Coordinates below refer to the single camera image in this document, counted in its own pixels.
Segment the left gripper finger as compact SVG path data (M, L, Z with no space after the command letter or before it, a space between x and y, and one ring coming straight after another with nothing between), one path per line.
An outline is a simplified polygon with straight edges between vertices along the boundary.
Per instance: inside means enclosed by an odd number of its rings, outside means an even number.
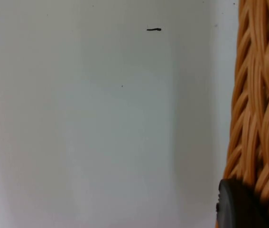
M255 187L236 178L221 179L218 190L217 228L269 228L269 179Z

